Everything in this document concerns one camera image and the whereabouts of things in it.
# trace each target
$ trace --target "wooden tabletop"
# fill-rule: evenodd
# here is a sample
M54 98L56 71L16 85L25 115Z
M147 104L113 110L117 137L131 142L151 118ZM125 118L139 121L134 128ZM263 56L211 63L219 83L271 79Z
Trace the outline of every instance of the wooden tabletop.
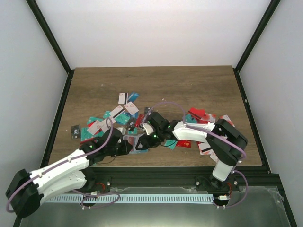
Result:
M79 147L80 139L71 139L71 126L86 127L89 117L102 118L106 110L118 106L120 92L138 92L134 104L140 113L145 106L163 101L205 109L217 117L227 114L249 143L244 166L259 166L261 159L251 131L239 88L231 66L77 68L67 96L50 164ZM168 120L181 119L182 111L173 105L155 108ZM112 158L106 157L103 162ZM200 155L195 142L192 148L150 149L144 154L117 157L110 164L97 166L214 166L208 155Z

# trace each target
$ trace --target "perforated metal strip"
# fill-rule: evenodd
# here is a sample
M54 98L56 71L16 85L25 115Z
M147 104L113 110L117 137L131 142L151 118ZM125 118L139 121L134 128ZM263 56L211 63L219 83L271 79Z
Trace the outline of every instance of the perforated metal strip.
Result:
M212 204L212 194L121 194L117 203L194 203ZM87 198L84 203L109 203L117 198L116 195ZM79 203L83 199L80 194L63 194L51 198L46 202L52 203Z

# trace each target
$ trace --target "black metal frame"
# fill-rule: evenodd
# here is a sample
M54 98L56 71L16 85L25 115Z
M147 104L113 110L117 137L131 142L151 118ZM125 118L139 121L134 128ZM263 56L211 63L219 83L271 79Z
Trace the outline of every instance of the black metal frame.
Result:
M46 145L45 153L41 163L41 167L47 166L48 161L53 149L53 144L59 127L60 119L63 113L65 101L69 92L71 85L71 80L74 74L74 70L71 70L68 62L66 61L52 31L50 30L41 10L39 9L35 0L26 0L28 5L33 11L36 19L38 20L41 28L43 29L46 37L48 38L50 44L52 45L54 51L56 52L60 62L62 63L64 69L66 70L68 77L64 86L62 97L58 106L58 110L55 116L55 120L52 126L52 130L49 136L49 140ZM234 70L234 74L239 86L241 97L250 121L250 125L253 131L253 135L256 140L258 151L262 160L261 166L238 166L236 169L245 174L249 185L251 186L276 186L280 194L284 197L284 207L287 212L288 219L291 226L296 227L296 222L292 211L290 209L287 197L285 195L280 177L278 174L272 174L270 172L269 164L264 152L260 136L250 109L250 105L247 101L244 87L239 76L239 72L242 69L245 61L248 59L249 54L257 43L259 37L261 36L264 28L266 27L268 21L273 15L275 9L277 8L280 0L272 0L264 13L258 27L256 28L248 46L246 47L239 63ZM194 186L196 185L195 179L197 177L210 176L213 167L202 166L202 167L99 167L94 168L94 172L99 180L104 178L110 179L111 186L119 187L159 187L159 186ZM236 176L239 186L245 185L241 177ZM19 227L21 220L16 218L14 227Z

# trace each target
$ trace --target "white wall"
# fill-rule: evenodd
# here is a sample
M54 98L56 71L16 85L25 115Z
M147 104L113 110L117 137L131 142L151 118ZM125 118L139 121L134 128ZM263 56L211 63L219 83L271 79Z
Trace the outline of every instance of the white wall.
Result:
M271 169L303 226L303 2L281 1L241 78Z
M17 171L39 167L66 72L26 1L0 2L0 226L13 226L5 191Z
M71 67L233 65L270 0L37 0Z

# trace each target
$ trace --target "gray floor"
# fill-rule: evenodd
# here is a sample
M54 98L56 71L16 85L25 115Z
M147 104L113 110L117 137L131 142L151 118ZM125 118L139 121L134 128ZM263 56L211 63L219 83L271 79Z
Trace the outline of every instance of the gray floor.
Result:
M45 203L21 227L288 227L275 189L250 187L246 200L231 209L197 204L114 204L82 210L79 204Z

